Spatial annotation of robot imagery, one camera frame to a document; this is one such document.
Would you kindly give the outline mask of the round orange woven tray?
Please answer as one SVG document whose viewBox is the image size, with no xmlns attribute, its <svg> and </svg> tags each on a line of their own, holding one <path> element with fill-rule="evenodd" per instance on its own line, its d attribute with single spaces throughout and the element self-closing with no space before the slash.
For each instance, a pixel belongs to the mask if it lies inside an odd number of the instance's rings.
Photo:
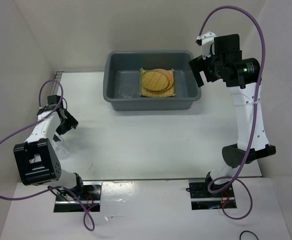
<svg viewBox="0 0 292 240">
<path fill-rule="evenodd" d="M 169 79 L 169 85 L 168 85 L 167 90 L 170 89 L 174 84 L 173 70 L 172 69 L 171 70 L 165 70 L 165 69 L 162 69 L 162 68 L 158 68 L 157 70 L 167 75 L 167 77 Z"/>
</svg>

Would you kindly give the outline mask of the square bamboo mat tray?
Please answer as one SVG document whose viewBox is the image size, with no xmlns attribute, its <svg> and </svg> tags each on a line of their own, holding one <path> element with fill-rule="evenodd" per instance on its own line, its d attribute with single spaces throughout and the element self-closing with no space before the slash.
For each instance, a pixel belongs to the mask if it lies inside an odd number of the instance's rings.
<svg viewBox="0 0 292 240">
<path fill-rule="evenodd" d="M 146 70 L 143 68 L 140 68 L 140 91 L 139 91 L 139 95 L 143 96 L 143 97 L 150 97 L 150 98 L 165 98 L 165 97 L 173 97 L 175 96 L 175 88 L 174 88 L 174 84 L 170 89 L 166 89 L 163 91 L 150 91 L 148 89 L 146 89 L 145 87 L 143 87 L 141 85 L 141 73 L 144 71 L 150 71 L 150 70 Z"/>
</svg>

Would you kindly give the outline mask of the round green-rimmed bamboo tray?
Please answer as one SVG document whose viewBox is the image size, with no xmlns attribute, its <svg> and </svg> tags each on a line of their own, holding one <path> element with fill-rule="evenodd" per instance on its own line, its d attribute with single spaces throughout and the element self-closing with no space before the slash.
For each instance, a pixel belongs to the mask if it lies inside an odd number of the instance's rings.
<svg viewBox="0 0 292 240">
<path fill-rule="evenodd" d="M 147 70 L 141 73 L 141 85 L 153 92 L 168 89 L 170 85 L 169 76 L 158 70 Z"/>
</svg>

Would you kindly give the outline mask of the clear glass bowl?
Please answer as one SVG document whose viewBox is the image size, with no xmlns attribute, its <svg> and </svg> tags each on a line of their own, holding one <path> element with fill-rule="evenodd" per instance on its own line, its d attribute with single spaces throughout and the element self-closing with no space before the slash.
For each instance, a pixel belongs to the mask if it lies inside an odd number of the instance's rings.
<svg viewBox="0 0 292 240">
<path fill-rule="evenodd" d="M 120 98 L 130 99 L 134 96 L 134 89 L 131 85 L 123 85 L 118 89 Z"/>
</svg>

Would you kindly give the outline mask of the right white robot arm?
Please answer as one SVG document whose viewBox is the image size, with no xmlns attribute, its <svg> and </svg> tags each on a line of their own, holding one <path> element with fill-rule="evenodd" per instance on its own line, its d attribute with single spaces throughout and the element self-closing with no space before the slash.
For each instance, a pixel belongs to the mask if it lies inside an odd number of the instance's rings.
<svg viewBox="0 0 292 240">
<path fill-rule="evenodd" d="M 237 142 L 222 148 L 223 162 L 206 176 L 205 191 L 215 197 L 230 186 L 244 164 L 272 156 L 275 146 L 269 143 L 263 124 L 260 86 L 257 81 L 260 63 L 255 58 L 243 59 L 239 46 L 239 35 L 216 36 L 208 31 L 199 35 L 196 43 L 203 54 L 189 62 L 197 85 L 222 80 L 233 99 Z"/>
</svg>

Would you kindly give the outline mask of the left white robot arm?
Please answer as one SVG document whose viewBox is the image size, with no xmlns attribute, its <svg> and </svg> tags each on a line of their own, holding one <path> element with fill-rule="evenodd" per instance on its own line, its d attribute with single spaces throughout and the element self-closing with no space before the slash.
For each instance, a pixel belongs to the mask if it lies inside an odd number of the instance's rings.
<svg viewBox="0 0 292 240">
<path fill-rule="evenodd" d="M 79 122 L 64 108 L 60 95 L 48 96 L 48 105 L 37 113 L 39 123 L 24 143 L 14 146 L 13 152 L 24 185 L 47 185 L 67 188 L 74 200 L 85 195 L 81 177 L 63 170 L 52 143 L 61 135 L 75 129 Z"/>
</svg>

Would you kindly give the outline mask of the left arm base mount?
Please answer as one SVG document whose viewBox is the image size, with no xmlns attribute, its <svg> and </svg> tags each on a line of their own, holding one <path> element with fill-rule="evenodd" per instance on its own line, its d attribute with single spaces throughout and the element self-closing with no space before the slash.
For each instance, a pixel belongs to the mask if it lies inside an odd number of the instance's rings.
<svg viewBox="0 0 292 240">
<path fill-rule="evenodd" d="M 102 183 L 97 181 L 84 181 L 84 192 L 78 195 L 79 200 L 89 212 L 100 212 Z M 65 190 L 52 190 L 55 196 L 55 213 L 74 213 L 84 210 L 78 201 Z"/>
</svg>

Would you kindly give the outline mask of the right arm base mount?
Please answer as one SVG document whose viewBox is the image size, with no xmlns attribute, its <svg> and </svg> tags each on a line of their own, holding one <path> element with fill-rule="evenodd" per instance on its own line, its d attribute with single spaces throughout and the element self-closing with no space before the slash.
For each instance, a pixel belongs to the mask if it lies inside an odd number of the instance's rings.
<svg viewBox="0 0 292 240">
<path fill-rule="evenodd" d="M 223 204 L 226 204 L 225 209 L 237 208 L 232 187 L 226 191 L 211 194 L 207 190 L 204 179 L 190 179 L 188 183 L 186 191 L 190 194 L 192 210 L 218 210 L 222 209 Z"/>
</svg>

